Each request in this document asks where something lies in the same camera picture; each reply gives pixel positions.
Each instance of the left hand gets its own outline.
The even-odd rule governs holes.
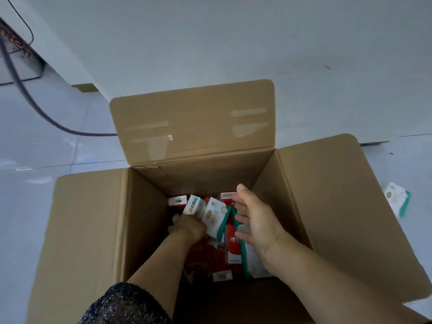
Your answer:
[[[168,233],[184,233],[190,238],[192,244],[201,240],[207,231],[206,224],[191,215],[174,215],[172,222],[173,225],[168,228]]]

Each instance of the open cardboard box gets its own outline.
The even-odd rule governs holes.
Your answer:
[[[352,277],[400,302],[429,295],[431,283],[354,136],[274,148],[271,81],[120,97],[110,108],[132,168],[57,180],[29,324],[76,323],[126,281],[165,238],[169,196],[216,196],[238,183]],[[312,321],[276,278],[181,287],[174,320]]]

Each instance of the forearm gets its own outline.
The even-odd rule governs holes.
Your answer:
[[[318,324],[418,322],[403,305],[382,298],[290,236],[269,253],[270,271],[294,291]]]
[[[187,234],[170,234],[128,280],[152,294],[170,318],[174,314],[181,271],[191,245],[192,240]]]

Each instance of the barcode sticker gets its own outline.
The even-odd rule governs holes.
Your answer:
[[[223,270],[221,272],[213,273],[213,282],[229,281],[231,279],[232,279],[231,270]]]

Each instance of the right hand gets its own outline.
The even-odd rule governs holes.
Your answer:
[[[235,219],[251,228],[252,233],[237,231],[235,236],[254,246],[267,267],[267,256],[274,245],[289,234],[276,218],[272,208],[263,203],[243,184],[237,186],[237,193],[232,196],[238,213]]]

